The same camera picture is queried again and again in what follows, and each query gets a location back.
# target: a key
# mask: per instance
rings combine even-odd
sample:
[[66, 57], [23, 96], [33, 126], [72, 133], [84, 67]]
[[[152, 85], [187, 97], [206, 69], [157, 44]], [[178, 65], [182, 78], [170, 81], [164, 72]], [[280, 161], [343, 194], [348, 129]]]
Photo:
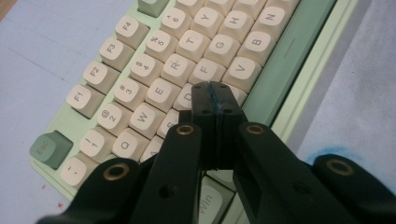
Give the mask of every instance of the a key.
[[145, 101], [148, 89], [147, 86], [127, 77], [115, 88], [114, 97], [117, 102], [135, 111]]
[[261, 71], [262, 68], [253, 60], [236, 57], [222, 81], [249, 93]]
[[192, 18], [204, 6], [205, 0], [176, 0], [175, 7], [186, 12]]
[[205, 2], [205, 7], [211, 7], [223, 16], [227, 16], [231, 11], [234, 2], [235, 0], [207, 0]]
[[98, 165], [99, 163], [80, 152], [64, 163], [61, 170], [61, 179], [75, 189], [79, 189]]
[[190, 29], [191, 21], [191, 16], [176, 7], [172, 7], [163, 16], [161, 30], [180, 39], [184, 32]]
[[215, 63], [229, 67], [241, 45], [227, 35], [216, 35], [207, 48], [204, 57]]
[[146, 42], [146, 53], [153, 58], [165, 62], [175, 53], [177, 39], [162, 30], [156, 30]]
[[209, 44], [210, 39], [207, 36], [193, 30], [188, 30], [180, 38], [180, 41], [178, 41], [176, 53], [198, 63], [202, 56], [204, 56]]
[[162, 62], [147, 54], [141, 54], [132, 61], [131, 77], [146, 86], [150, 86], [160, 76], [162, 68]]
[[149, 140], [147, 138], [127, 128], [120, 133], [112, 151], [118, 157], [139, 161], [148, 144]]
[[163, 145], [163, 140], [161, 139], [161, 137], [155, 135], [148, 143], [148, 147], [146, 147], [142, 157], [140, 157], [140, 162], [146, 161], [150, 157], [157, 154], [160, 151], [162, 145]]
[[249, 58], [264, 67], [275, 47], [275, 40], [264, 32], [251, 32], [238, 51], [238, 56]]
[[85, 85], [76, 85], [66, 97], [66, 102], [79, 113], [91, 118], [105, 96], [99, 91]]
[[265, 32], [277, 41], [289, 18], [290, 14], [281, 7], [265, 7], [251, 30]]
[[195, 15], [191, 29], [213, 39], [223, 21], [224, 16], [215, 9], [202, 7]]
[[119, 71], [96, 61], [91, 62], [83, 73], [87, 83], [103, 94], [108, 94], [119, 75]]
[[159, 77], [148, 88], [146, 101], [167, 113], [180, 91], [180, 87]]
[[266, 2], [266, 0], [236, 0], [233, 10], [243, 11], [251, 16], [253, 20], [257, 20]]
[[173, 105], [176, 110], [191, 110], [191, 87], [190, 83], [186, 83], [181, 89]]
[[195, 63], [189, 59], [184, 58], [178, 54], [172, 54], [166, 63], [163, 65], [161, 77], [183, 87], [189, 80], [192, 69]]
[[163, 119], [163, 122], [158, 128], [157, 134], [161, 138], [165, 138], [166, 134], [168, 133], [168, 130], [175, 124], [178, 124], [178, 112], [174, 109], [171, 109]]
[[165, 114], [161, 110], [143, 103], [138, 106], [136, 111], [132, 114], [129, 125], [151, 139], [157, 132], [164, 117]]
[[121, 72], [131, 60], [134, 49], [110, 37], [100, 48], [99, 54], [105, 64]]
[[97, 115], [99, 125], [118, 136], [128, 127], [132, 112], [116, 102], [111, 102], [101, 108]]
[[137, 49], [149, 32], [149, 28], [136, 19], [123, 16], [116, 25], [116, 37], [122, 43]]
[[197, 84], [203, 81], [219, 82], [221, 81], [225, 71], [226, 68], [223, 65], [203, 58], [192, 71], [189, 82], [191, 84]]
[[254, 20], [245, 12], [231, 11], [219, 28], [219, 34], [228, 35], [242, 44]]
[[97, 162], [110, 155], [116, 137], [101, 127], [89, 130], [79, 142], [79, 149]]

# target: mechanical keyboard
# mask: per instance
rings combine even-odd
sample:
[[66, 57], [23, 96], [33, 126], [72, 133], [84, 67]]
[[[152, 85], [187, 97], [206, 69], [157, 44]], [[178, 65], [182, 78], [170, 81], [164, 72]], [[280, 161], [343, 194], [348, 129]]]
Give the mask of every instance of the mechanical keyboard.
[[[230, 86], [287, 141], [362, 0], [137, 0], [30, 148], [66, 198], [101, 162], [159, 152], [191, 86]], [[200, 223], [247, 223], [232, 171], [206, 172]]]

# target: black plastic part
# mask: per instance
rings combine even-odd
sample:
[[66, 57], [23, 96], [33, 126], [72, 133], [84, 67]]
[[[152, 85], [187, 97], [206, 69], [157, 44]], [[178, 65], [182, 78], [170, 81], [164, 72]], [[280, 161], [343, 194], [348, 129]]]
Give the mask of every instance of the black plastic part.
[[140, 165], [122, 158], [102, 163], [84, 182], [65, 212], [44, 217], [38, 223], [126, 223], [154, 159]]
[[179, 123], [169, 129], [128, 223], [198, 222], [201, 129]]
[[361, 223], [396, 223], [395, 196], [354, 161], [320, 156], [312, 172]]
[[233, 181], [252, 223], [358, 223], [272, 130], [239, 128]]

